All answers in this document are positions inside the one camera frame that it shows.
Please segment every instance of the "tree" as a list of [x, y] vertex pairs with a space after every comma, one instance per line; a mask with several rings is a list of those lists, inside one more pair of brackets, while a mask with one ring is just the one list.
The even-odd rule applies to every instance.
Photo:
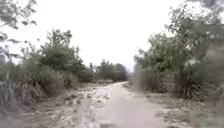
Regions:
[[[5, 33], [2, 28], [8, 27], [12, 29], [19, 29], [19, 24], [25, 26], [29, 24], [35, 24], [36, 22], [30, 20], [30, 16], [36, 11], [33, 9], [33, 6], [36, 4], [35, 0], [28, 0], [27, 4], [21, 4], [19, 1], [15, 2], [13, 0], [1, 0], [0, 1], [0, 42], [12, 42], [20, 43], [27, 41], [18, 41], [16, 39], [8, 38], [8, 34]], [[7, 57], [18, 57], [17, 54], [11, 54], [7, 48], [0, 47], [0, 54]]]

